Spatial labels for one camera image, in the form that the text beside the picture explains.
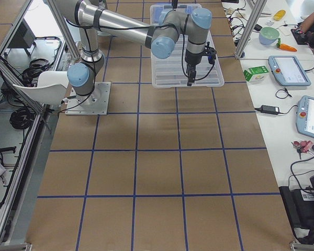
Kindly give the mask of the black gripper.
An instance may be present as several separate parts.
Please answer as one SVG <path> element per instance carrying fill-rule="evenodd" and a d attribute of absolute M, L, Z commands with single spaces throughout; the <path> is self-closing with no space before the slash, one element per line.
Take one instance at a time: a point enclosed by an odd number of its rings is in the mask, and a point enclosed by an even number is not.
<path fill-rule="evenodd" d="M 216 53 L 217 51 L 213 47 L 210 47 L 210 43 L 187 43 L 185 53 L 187 68 L 184 74 L 187 76 L 187 86 L 192 86 L 195 81 L 201 81 L 210 74 L 215 65 Z M 201 62 L 203 56 L 207 56 L 211 68 L 204 77 L 196 79 L 196 65 Z"/>

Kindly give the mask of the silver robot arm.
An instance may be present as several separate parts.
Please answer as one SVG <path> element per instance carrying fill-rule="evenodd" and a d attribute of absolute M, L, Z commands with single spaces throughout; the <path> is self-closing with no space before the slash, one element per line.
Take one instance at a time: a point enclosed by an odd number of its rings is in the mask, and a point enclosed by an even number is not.
<path fill-rule="evenodd" d="M 148 25 L 98 6 L 94 1 L 55 1 L 55 4 L 61 16 L 80 30 L 81 61 L 89 64 L 91 77 L 96 77 L 104 65 L 98 31 L 139 43 L 159 59 L 168 58 L 183 36 L 181 64 L 188 86 L 199 80 L 196 66 L 204 56 L 211 66 L 215 65 L 216 50 L 207 42 L 212 13 L 206 8 L 196 8 L 190 14 L 164 9 L 158 24 Z"/>

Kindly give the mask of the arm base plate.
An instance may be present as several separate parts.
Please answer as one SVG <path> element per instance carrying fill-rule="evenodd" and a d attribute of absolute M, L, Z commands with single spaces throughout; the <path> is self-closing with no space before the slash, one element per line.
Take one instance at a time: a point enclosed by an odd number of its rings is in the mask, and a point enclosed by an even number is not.
<path fill-rule="evenodd" d="M 111 82 L 96 82 L 95 89 L 89 98 L 77 96 L 72 88 L 65 114 L 69 116 L 107 115 Z"/>

